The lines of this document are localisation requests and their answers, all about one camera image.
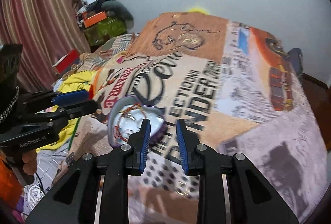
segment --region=gray cloth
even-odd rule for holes
[[[106,1],[101,5],[102,10],[114,12],[117,16],[123,18],[124,21],[132,21],[131,13],[118,1]]]
[[[44,193],[47,193],[52,186],[59,164],[64,161],[68,154],[70,139],[57,150],[41,150],[37,154],[37,174],[39,175]],[[38,177],[34,174],[34,182],[24,187],[24,210],[29,214],[36,204],[44,197]]]
[[[218,151],[244,153],[303,223],[328,187],[326,150],[317,130],[305,99],[283,116],[224,141]]]

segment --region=pink striped curtain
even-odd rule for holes
[[[0,0],[0,43],[23,44],[18,79],[29,92],[50,89],[52,65],[72,49],[90,51],[75,13],[80,0]]]

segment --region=yellow fabric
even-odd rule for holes
[[[100,90],[108,77],[109,70],[114,65],[121,63],[121,58],[126,55],[126,51],[121,51],[114,55],[101,69],[97,70],[97,74],[93,77],[91,84],[93,85],[94,95]]]
[[[67,80],[63,81],[58,91],[62,93],[73,92],[81,89],[89,91],[91,86],[91,80],[94,74],[95,71],[84,71],[84,72],[75,73],[69,76]],[[53,106],[52,111],[55,111],[57,108],[58,108],[57,105]],[[77,120],[78,118],[70,119],[68,121],[68,125],[65,126],[60,131],[59,133],[60,139],[57,142],[37,148],[36,151],[39,152],[42,149],[56,150],[60,146],[62,146],[72,136]]]
[[[89,91],[91,86],[90,82],[94,74],[95,71],[74,73],[62,82],[58,91],[62,93],[73,92],[80,89]]]
[[[202,13],[202,14],[209,14],[209,12],[206,9],[203,9],[201,7],[193,7],[189,11],[189,13]]]

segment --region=bedsheet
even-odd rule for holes
[[[111,150],[105,123],[120,97],[134,94],[162,108],[168,130],[150,148],[144,174],[128,179],[130,223],[196,222],[199,178],[181,169],[178,118],[218,152],[246,154],[300,222],[324,195],[326,148],[287,54],[270,33],[199,13],[165,13],[102,72],[98,110],[79,122],[56,180],[83,153]]]
[[[65,161],[68,154],[68,139],[56,150],[42,149],[37,153],[37,171],[41,183],[34,174],[34,182],[24,187],[24,211],[29,214],[37,203],[44,197],[52,186],[52,181],[57,174],[58,166]]]

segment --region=hand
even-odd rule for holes
[[[0,150],[0,157],[4,162],[7,162],[6,156],[1,150]],[[35,150],[24,153],[22,155],[22,161],[25,163],[23,165],[23,170],[27,174],[33,175],[37,171],[37,153]]]

